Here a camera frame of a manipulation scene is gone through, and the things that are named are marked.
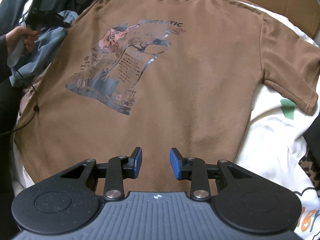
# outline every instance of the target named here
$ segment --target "gray ridged handle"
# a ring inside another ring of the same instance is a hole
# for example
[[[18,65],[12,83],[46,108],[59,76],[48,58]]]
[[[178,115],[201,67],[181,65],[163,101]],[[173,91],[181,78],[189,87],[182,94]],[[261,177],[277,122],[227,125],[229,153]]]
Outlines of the gray ridged handle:
[[[184,192],[131,192],[107,203],[99,216],[76,232],[41,236],[27,231],[15,240],[295,240],[293,232],[252,236],[228,227],[205,202]]]

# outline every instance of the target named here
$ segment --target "t-shirt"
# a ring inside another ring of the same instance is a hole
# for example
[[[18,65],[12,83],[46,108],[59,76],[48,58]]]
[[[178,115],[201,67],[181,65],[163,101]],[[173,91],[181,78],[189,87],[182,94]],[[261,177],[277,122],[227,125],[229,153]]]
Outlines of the t-shirt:
[[[311,114],[319,60],[318,48],[234,0],[98,0],[69,30],[15,142],[34,182],[139,146],[139,178],[126,190],[188,191],[170,148],[234,161],[257,84]]]

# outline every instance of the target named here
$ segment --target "dark clothing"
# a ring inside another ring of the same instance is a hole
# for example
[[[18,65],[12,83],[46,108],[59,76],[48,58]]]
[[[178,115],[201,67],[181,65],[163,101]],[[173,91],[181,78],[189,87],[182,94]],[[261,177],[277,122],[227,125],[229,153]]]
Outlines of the dark clothing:
[[[8,51],[5,35],[0,37],[0,83],[11,76],[10,68],[7,66]]]
[[[0,37],[0,133],[12,130],[22,97],[21,88],[13,88],[9,80],[5,35]],[[14,193],[10,177],[10,134],[0,137],[0,240],[14,237],[19,229],[11,214]]]
[[[320,165],[320,115],[313,121],[308,130],[303,134],[305,138],[309,152],[316,159],[318,165]]]

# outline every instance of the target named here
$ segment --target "blue fabric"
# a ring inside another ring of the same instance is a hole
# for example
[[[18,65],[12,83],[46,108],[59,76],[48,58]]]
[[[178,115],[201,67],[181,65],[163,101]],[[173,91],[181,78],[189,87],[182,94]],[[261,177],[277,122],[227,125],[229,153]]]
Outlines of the blue fabric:
[[[64,17],[65,22],[70,24],[78,17],[78,14],[72,11],[63,11],[59,14]],[[21,57],[16,65],[23,79],[16,72],[16,68],[12,68],[12,76],[10,77],[12,86],[30,85],[32,79],[40,75],[52,62],[66,35],[67,29],[62,27],[46,29],[36,41],[33,51]]]
[[[103,97],[109,96],[112,98],[112,93],[116,91],[116,87],[119,83],[119,80],[113,80],[110,77],[104,81],[108,74],[109,70],[98,72],[98,74],[90,81],[89,86],[99,92]]]

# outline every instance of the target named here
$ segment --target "bed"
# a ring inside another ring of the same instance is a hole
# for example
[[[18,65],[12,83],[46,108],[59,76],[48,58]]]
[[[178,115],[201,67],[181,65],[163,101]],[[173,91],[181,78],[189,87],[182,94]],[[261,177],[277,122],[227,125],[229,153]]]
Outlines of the bed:
[[[317,46],[286,17],[254,5],[249,6],[265,11],[302,39]],[[42,75],[34,80],[35,86],[41,82]],[[316,91],[320,94],[319,82]],[[20,112],[32,95],[30,88],[24,92]],[[236,158],[236,164],[290,189],[300,198],[303,208],[295,233],[307,240],[320,238],[320,192],[299,162],[307,159],[307,144],[302,134],[318,116],[319,107],[318,99],[313,116],[305,115],[292,101],[282,97],[271,87],[258,85],[252,103],[251,119]],[[17,195],[34,183],[24,169],[14,143],[12,148],[12,181]]]

